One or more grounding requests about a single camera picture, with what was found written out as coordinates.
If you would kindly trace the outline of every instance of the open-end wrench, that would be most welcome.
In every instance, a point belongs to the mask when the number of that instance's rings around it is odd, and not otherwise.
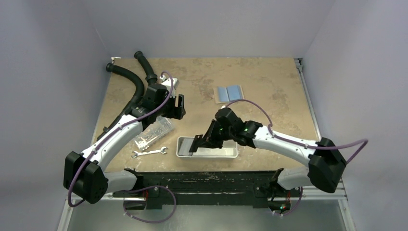
[[[136,158],[136,157],[138,157],[140,155],[148,155],[148,154],[154,154],[154,153],[167,154],[166,149],[167,149],[167,147],[162,147],[159,150],[154,150],[154,151],[150,151],[150,152],[143,152],[143,153],[133,151],[134,155],[132,156],[132,158]]]

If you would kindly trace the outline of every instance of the metal tool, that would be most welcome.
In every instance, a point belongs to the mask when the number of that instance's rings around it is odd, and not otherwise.
[[[136,157],[138,157],[140,155],[148,155],[148,154],[155,154],[155,153],[167,154],[166,149],[167,149],[167,147],[162,147],[159,150],[154,150],[154,151],[150,151],[150,152],[143,152],[143,153],[133,151],[134,155],[132,156],[132,158],[136,158]]]

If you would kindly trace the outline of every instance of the black cable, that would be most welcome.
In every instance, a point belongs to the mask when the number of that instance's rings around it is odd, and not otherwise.
[[[135,93],[133,94],[132,98],[130,99],[130,101],[123,108],[123,110],[113,120],[113,122],[109,125],[109,127],[104,127],[103,128],[102,134],[99,135],[96,140],[99,140],[100,138],[102,138],[110,129],[112,129],[116,125],[116,123],[119,122],[120,118],[125,114],[125,111],[127,109],[131,108],[133,105],[137,104],[142,99],[142,97],[144,95],[144,84],[143,84],[142,80],[140,79],[140,77],[137,76],[135,73],[133,73],[133,72],[131,72],[131,71],[129,71],[129,70],[123,68],[123,67],[113,65],[112,63],[108,63],[108,65],[106,65],[106,71],[113,72],[115,74],[118,74],[120,76],[123,76],[123,77],[129,79],[135,85],[136,90],[135,90]]]
[[[138,60],[140,65],[143,67],[144,72],[146,73],[146,81],[150,85],[157,82],[157,75],[154,73],[152,66],[150,66],[149,61],[144,57],[141,51],[137,51],[134,55],[135,59]]]

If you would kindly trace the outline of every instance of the tabletop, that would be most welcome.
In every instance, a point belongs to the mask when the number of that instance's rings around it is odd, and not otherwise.
[[[259,104],[271,116],[273,129],[291,136],[316,140],[317,135],[305,91],[293,58],[149,58],[155,73],[166,70],[179,79],[177,94],[184,94],[186,115],[172,119],[176,128],[148,150],[168,147],[166,155],[132,158],[138,150],[129,142],[110,162],[107,172],[134,168],[137,172],[171,171],[257,171],[297,167],[301,164],[283,155],[250,147],[238,148],[234,159],[180,158],[176,156],[180,136],[204,134],[223,104],[215,104],[213,88],[241,85],[246,99]],[[147,86],[145,73],[136,59],[115,59],[115,65],[129,69]],[[123,109],[135,91],[128,79],[112,74],[96,126],[101,134]],[[255,106],[238,102],[230,106],[243,121],[268,124]]]

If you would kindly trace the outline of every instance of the gray wall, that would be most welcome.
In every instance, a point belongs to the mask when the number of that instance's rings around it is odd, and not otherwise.
[[[336,1],[304,59],[323,135],[370,140],[344,173],[359,231],[408,226],[407,9],[406,0]]]
[[[302,57],[334,0],[84,0],[112,56]]]
[[[55,230],[64,158],[89,146],[110,58],[79,0],[3,0],[0,31],[0,229]]]

